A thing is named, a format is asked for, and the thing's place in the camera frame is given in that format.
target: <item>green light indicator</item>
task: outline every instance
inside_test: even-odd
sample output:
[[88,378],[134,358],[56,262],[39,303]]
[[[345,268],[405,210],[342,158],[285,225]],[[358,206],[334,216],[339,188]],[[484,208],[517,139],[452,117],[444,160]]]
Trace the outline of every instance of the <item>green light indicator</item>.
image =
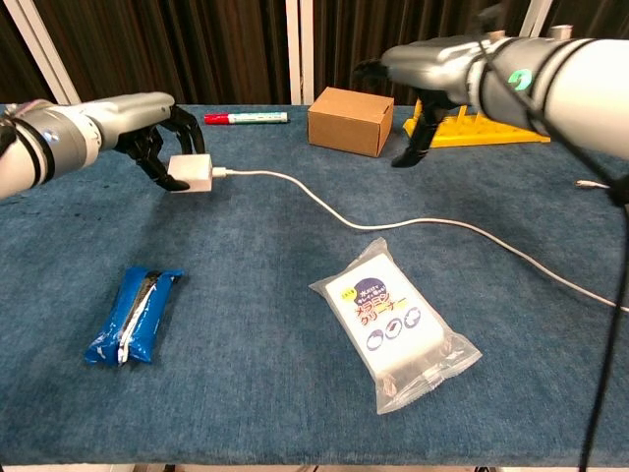
[[518,84],[515,86],[516,90],[526,90],[533,80],[533,73],[529,69],[520,69],[515,71],[509,77],[509,84]]

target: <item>blue wrapped package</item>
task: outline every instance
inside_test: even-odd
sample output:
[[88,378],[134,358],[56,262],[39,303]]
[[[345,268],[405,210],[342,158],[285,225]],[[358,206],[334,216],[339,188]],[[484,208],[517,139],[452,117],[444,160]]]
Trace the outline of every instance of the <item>blue wrapped package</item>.
[[127,269],[109,317],[87,349],[86,361],[110,366],[122,365],[129,358],[150,362],[168,294],[183,274],[181,270]]

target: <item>plastic bag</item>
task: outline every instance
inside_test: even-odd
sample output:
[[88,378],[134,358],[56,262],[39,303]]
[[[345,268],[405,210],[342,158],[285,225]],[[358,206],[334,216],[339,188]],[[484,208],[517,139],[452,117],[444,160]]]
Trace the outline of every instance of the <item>plastic bag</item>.
[[382,238],[311,289],[327,300],[367,365],[378,414],[406,406],[482,356],[406,278]]
[[183,274],[181,270],[127,269],[109,318],[87,349],[86,361],[110,366],[129,358],[151,362],[170,289]]

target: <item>blue table cloth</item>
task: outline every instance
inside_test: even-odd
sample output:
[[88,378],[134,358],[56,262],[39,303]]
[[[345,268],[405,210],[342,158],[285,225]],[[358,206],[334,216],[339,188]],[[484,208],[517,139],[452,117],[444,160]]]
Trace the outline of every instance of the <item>blue table cloth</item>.
[[[350,219],[470,222],[613,297],[622,220],[558,145],[434,149],[410,169],[398,108],[380,158],[286,125],[205,127],[215,165],[303,180]],[[165,136],[163,155],[178,153]],[[625,162],[599,155],[616,175]],[[308,285],[378,236],[450,326],[484,357],[410,406],[375,414],[373,382]],[[83,355],[128,266],[182,268],[152,365]],[[610,309],[468,230],[364,233],[288,182],[217,181],[169,195],[126,156],[0,202],[0,462],[575,465]],[[623,324],[593,463],[629,463]]]

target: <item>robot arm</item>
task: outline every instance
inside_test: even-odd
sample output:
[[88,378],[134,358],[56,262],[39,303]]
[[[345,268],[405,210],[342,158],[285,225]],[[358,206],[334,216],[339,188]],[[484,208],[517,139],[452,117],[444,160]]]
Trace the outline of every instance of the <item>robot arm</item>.
[[0,200],[87,167],[103,150],[128,154],[159,186],[187,190],[158,159],[156,125],[177,133],[182,153],[205,152],[194,116],[166,93],[136,93],[79,105],[28,103],[0,120]]
[[[629,159],[629,89],[624,84],[629,63],[623,59],[629,57],[629,41],[513,37],[484,45],[515,91],[526,95],[572,142]],[[494,121],[547,134],[504,90],[469,37],[396,46],[357,72],[410,86],[423,103],[409,147],[394,166],[417,164],[447,110],[459,105],[474,105]]]

